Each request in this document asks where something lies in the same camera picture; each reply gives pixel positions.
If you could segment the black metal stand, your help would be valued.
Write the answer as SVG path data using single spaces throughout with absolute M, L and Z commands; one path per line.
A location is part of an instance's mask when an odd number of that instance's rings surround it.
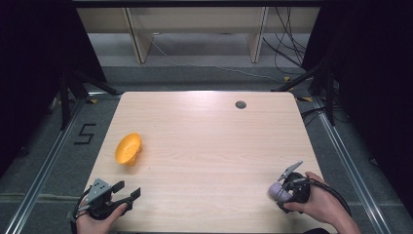
M 303 83 L 307 79 L 313 77 L 314 80 L 310 85 L 309 92 L 312 96 L 318 96 L 322 91 L 325 91 L 325 113 L 327 120 L 331 126 L 335 125 L 333 115 L 333 101 L 334 101 L 334 74 L 332 69 L 326 62 L 320 62 L 318 65 L 306 71 L 304 74 L 298 76 L 294 80 L 287 82 L 276 92 L 286 92 L 297 85 Z
M 122 92 L 117 91 L 106 83 L 98 81 L 93 77 L 83 73 L 79 70 L 64 69 L 61 77 L 59 78 L 59 88 L 60 88 L 60 102 L 61 102 L 61 112 L 62 112 L 62 124 L 61 128 L 64 130 L 71 119 L 71 112 L 69 107 L 69 92 L 71 92 L 76 99 L 85 99 L 89 96 L 84 84 L 89 83 L 93 86 L 103 90 L 104 92 L 112 95 L 118 96 Z

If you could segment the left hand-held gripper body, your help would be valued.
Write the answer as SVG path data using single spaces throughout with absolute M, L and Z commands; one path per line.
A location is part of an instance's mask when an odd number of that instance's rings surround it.
M 113 201 L 111 184 L 97 178 L 88 190 L 84 192 L 80 201 L 85 205 L 77 208 L 77 216 L 88 213 L 93 219 L 103 220 L 109 217 L 120 205 L 127 203 L 127 198 Z

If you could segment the light purple cup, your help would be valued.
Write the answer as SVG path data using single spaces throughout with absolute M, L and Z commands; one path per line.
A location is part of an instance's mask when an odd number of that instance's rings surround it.
M 275 182 L 268 189 L 269 196 L 278 202 L 287 202 L 292 198 L 292 195 L 282 188 L 280 182 Z

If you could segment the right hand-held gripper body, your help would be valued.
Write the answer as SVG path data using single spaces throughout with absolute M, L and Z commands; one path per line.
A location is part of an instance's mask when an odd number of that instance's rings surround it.
M 282 183 L 282 188 L 292 195 L 292 198 L 285 202 L 306 203 L 310 196 L 310 186 L 306 184 L 308 180 L 305 176 L 296 173 L 295 170 L 303 164 L 302 161 L 287 167 L 278 178 Z

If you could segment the yellow plastic bowl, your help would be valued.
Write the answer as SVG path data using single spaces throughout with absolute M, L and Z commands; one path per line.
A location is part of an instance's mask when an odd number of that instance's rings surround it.
M 131 133 L 124 136 L 115 151 L 116 162 L 124 166 L 134 166 L 141 146 L 141 137 L 138 133 Z

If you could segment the person's right hand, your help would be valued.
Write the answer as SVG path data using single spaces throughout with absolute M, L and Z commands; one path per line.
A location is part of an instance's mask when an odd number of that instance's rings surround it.
M 304 213 L 319 222 L 333 226 L 347 215 L 346 210 L 333 195 L 314 185 L 310 186 L 310 197 L 306 203 L 289 202 L 283 206 L 290 211 Z

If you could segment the metal floor rail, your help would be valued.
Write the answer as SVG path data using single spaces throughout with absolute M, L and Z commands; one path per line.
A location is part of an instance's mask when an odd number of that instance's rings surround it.
M 116 96 L 71 100 L 68 124 L 57 103 L 0 178 L 0 234 L 71 234 L 66 214 L 89 186 Z
M 322 112 L 320 115 L 320 121 L 322 122 L 330 141 L 332 142 L 338 157 L 346 171 L 347 176 L 357 194 L 365 212 L 368 216 L 376 234 L 391 234 L 391 228 L 389 227 L 384 214 L 380 207 L 376 203 L 372 194 L 368 190 L 360 172 L 358 171 L 344 141 L 341 139 L 338 131 L 334 126 L 330 124 L 327 115 Z

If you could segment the black curtain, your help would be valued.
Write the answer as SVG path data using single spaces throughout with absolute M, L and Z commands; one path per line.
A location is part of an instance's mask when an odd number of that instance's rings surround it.
M 321 0 L 305 69 L 329 49 L 341 103 L 413 217 L 413 0 Z
M 106 80 L 72 0 L 0 0 L 0 177 L 75 71 Z

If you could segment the person's left hand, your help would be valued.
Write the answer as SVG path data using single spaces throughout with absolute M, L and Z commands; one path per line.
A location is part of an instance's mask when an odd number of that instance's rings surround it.
M 78 234 L 109 234 L 112 225 L 124 213 L 127 204 L 120 205 L 109 217 L 103 220 L 93 219 L 88 213 L 76 220 Z

